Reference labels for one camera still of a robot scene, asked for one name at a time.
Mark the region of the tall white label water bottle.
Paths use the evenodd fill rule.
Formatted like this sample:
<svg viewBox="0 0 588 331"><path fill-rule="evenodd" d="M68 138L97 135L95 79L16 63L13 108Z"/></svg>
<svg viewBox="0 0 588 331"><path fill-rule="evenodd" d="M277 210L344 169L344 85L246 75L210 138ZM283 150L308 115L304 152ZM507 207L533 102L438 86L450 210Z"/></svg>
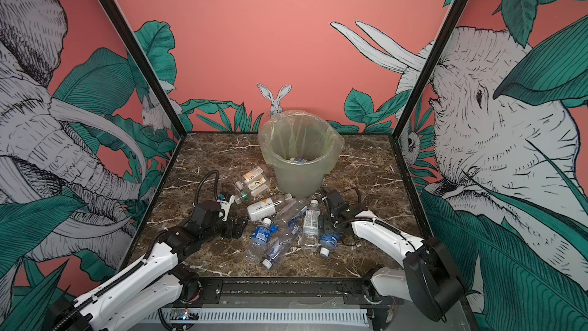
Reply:
<svg viewBox="0 0 588 331"><path fill-rule="evenodd" d="M303 222L303 233L301 236L301 248L308 251L315 251L319 246L319 202L311 200L306 210Z"/></svg>

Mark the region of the blue label bottle white cap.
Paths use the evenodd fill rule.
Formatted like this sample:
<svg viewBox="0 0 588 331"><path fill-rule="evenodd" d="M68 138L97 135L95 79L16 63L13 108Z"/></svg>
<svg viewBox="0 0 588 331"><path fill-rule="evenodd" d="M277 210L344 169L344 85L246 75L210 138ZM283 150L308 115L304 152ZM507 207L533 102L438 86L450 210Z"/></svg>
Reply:
<svg viewBox="0 0 588 331"><path fill-rule="evenodd" d="M260 262L272 235L271 223L271 219L264 218L255 228L246 251L246 259L249 262Z"/></svg>

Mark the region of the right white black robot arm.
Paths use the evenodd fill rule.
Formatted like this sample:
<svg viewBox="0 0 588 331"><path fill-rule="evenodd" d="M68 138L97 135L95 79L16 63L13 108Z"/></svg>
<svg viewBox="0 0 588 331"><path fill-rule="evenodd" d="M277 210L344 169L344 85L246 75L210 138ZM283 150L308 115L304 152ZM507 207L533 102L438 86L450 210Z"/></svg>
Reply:
<svg viewBox="0 0 588 331"><path fill-rule="evenodd" d="M380 267L361 278L361 294L374 305L406 300L429 320L443 320L465 295L466 286L447 247L439 239L423 239L387 223L367 209L360 191L352 205L336 190L320 190L334 234L371 243L401 266Z"/></svg>

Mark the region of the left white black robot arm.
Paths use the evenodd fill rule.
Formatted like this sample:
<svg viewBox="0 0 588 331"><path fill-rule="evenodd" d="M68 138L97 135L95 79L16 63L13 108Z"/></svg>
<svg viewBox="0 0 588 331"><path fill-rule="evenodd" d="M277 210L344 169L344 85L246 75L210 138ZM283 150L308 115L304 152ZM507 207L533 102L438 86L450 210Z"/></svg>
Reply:
<svg viewBox="0 0 588 331"><path fill-rule="evenodd" d="M230 217L231 204L220 200L195 204L178 225L160 231L145 254L107 282L73 301L59 298L49 306L43 330L128 330L174 302L202 297L198 274L183 262L217 237L240 238L248 220Z"/></svg>

